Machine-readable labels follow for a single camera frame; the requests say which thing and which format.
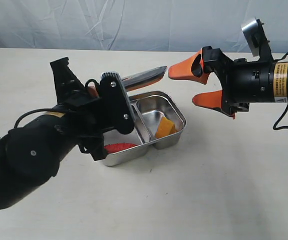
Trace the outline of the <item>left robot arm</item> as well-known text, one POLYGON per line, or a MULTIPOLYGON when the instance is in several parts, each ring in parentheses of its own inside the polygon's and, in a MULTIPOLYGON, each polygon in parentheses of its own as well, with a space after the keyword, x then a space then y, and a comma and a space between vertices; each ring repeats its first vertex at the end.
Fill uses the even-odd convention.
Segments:
POLYGON ((67 57, 50 63, 57 104, 37 110, 39 116, 18 122, 0 137, 0 210, 7 209, 57 175, 60 163, 74 148, 94 160, 107 156, 103 131, 87 107, 95 96, 69 69, 67 57))

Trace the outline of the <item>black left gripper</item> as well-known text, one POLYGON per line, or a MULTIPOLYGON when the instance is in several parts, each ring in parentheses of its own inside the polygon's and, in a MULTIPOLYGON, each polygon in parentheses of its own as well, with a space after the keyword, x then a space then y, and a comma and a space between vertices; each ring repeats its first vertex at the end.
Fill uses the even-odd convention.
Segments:
POLYGON ((103 133, 108 127, 103 100, 94 86, 80 82, 69 68, 69 58, 50 63, 57 103, 33 120, 33 158, 60 162, 74 148, 93 160, 108 155, 103 133))

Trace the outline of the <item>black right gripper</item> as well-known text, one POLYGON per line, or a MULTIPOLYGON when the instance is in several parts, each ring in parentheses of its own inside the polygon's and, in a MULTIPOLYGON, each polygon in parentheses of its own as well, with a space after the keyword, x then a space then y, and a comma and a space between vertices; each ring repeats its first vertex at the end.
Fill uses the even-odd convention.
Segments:
POLYGON ((269 46, 260 47, 259 60, 245 58, 231 60, 219 48, 206 46, 193 56, 172 65, 168 77, 207 84, 209 73, 215 73, 221 90, 195 95, 192 102, 197 107, 220 112, 235 119, 237 112, 249 111, 249 104, 269 100, 269 74, 273 57, 269 46))

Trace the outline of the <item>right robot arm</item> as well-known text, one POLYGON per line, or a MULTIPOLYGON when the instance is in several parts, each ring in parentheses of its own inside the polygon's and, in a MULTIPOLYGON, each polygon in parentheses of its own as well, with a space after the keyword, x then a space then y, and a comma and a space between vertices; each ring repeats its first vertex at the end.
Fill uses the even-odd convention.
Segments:
POLYGON ((168 77, 207 84, 216 74, 221 90, 199 93, 194 105, 234 118, 247 112, 250 103, 288 103, 288 61, 274 59, 269 47, 261 47, 259 59, 232 60, 221 49, 203 47, 190 58, 172 65, 168 77))

